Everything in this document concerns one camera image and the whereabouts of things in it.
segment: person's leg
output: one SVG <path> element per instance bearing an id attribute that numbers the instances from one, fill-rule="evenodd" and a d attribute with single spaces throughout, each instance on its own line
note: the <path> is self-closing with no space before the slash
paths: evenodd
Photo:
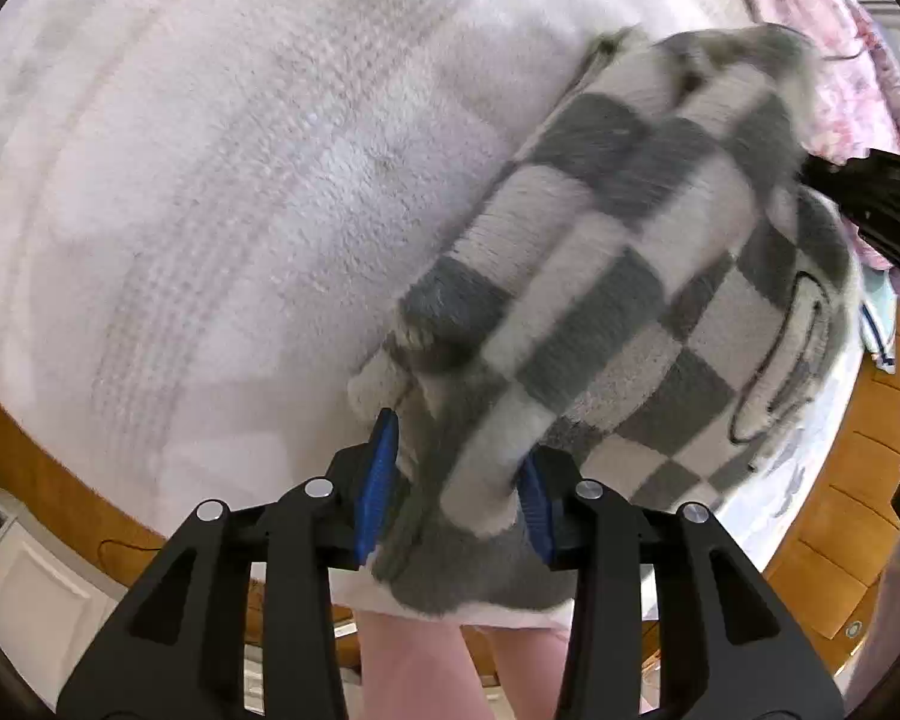
<path id="1" fill-rule="evenodd" d="M 362 720 L 493 720 L 460 627 L 356 611 Z"/>
<path id="2" fill-rule="evenodd" d="M 548 628 L 483 628 L 497 675 L 517 720 L 552 720 L 557 711 L 570 632 Z M 650 705 L 640 699 L 640 712 Z"/>

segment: cabinet door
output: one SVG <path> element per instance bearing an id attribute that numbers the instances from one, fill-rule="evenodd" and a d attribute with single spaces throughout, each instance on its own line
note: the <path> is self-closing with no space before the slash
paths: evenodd
<path id="1" fill-rule="evenodd" d="M 51 707 L 116 602 L 14 522 L 0 541 L 0 646 Z"/>

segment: metal screw head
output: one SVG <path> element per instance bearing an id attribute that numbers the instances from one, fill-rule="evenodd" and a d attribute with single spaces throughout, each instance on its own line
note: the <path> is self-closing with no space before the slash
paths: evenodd
<path id="1" fill-rule="evenodd" d="M 700 524 L 710 519 L 710 510 L 701 503 L 688 503 L 683 507 L 683 517 Z"/>
<path id="2" fill-rule="evenodd" d="M 307 493 L 310 498 L 327 498 L 333 493 L 333 482 L 329 479 L 324 479 L 323 477 L 311 479 L 307 482 L 303 491 Z"/>
<path id="3" fill-rule="evenodd" d="M 203 501 L 197 506 L 197 519 L 213 522 L 223 516 L 223 504 L 220 501 Z"/>
<path id="4" fill-rule="evenodd" d="M 575 490 L 578 497 L 588 501 L 595 501 L 604 494 L 604 486 L 600 482 L 594 482 L 592 479 L 584 479 L 578 482 Z"/>

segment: light blue fabric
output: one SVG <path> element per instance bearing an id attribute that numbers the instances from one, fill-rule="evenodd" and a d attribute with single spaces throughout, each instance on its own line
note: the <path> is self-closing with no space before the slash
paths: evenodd
<path id="1" fill-rule="evenodd" d="M 864 295 L 860 304 L 860 332 L 876 367 L 896 370 L 896 293 L 888 271 L 862 267 Z"/>

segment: gray and white checkered fabric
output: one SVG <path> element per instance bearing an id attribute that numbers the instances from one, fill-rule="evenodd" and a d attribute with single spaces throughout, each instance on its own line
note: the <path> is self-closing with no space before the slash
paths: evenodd
<path id="1" fill-rule="evenodd" d="M 534 445 L 642 506 L 714 505 L 852 327 L 836 218 L 794 183 L 813 93 L 802 38 L 763 25 L 610 51 L 351 382 L 362 418 L 401 416 L 406 478 L 373 571 L 408 607 L 569 597 L 514 491 Z"/>

